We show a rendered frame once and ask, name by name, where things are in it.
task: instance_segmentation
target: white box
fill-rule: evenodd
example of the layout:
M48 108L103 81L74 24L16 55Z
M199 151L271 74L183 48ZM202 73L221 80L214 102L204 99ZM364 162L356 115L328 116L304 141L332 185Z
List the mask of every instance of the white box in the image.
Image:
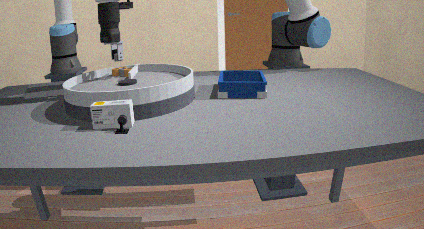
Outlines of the white box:
M120 116L126 116L124 128L134 126L133 100L96 101L90 106L93 129L120 129L118 123Z

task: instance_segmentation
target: gray tabletop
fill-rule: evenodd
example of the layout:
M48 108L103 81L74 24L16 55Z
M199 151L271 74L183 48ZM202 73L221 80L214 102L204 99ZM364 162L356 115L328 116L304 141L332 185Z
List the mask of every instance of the gray tabletop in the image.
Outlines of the gray tabletop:
M0 181L12 181L18 170L69 169L69 178L78 169L110 176L125 168L121 179L131 169L146 174L139 183L149 185L203 169L215 178L204 181L222 181L424 154L424 94L358 69L264 74L268 98L218 99L219 72L195 72L193 103L136 121L125 135L67 116L59 83L6 87L0 91L0 169L11 175ZM317 166L300 165L310 160ZM287 168L269 172L281 163ZM289 169L290 163L300 169ZM158 173L168 181L148 179Z

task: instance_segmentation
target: round gray bin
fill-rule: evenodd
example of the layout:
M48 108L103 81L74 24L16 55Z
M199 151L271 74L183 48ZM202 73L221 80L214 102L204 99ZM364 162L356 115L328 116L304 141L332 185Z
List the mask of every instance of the round gray bin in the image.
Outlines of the round gray bin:
M113 68L75 76L63 83L66 113L81 121L91 121L94 102L132 100L135 120L176 112L195 99L193 70L180 65L134 65L137 84L118 85L122 77L112 76Z

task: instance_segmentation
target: table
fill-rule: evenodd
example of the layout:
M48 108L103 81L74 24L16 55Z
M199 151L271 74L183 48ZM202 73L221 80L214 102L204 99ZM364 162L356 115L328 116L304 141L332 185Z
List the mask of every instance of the table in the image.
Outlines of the table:
M0 185L159 186L259 182L424 155L424 94L358 69L263 71L266 99L218 99L219 71L195 72L196 99L128 134L66 115L60 82L0 90Z

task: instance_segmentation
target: brown door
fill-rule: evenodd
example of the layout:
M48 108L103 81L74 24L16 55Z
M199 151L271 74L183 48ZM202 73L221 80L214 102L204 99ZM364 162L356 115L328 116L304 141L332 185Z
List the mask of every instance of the brown door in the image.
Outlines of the brown door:
M285 0L224 0L226 70L266 70L272 17L287 12Z

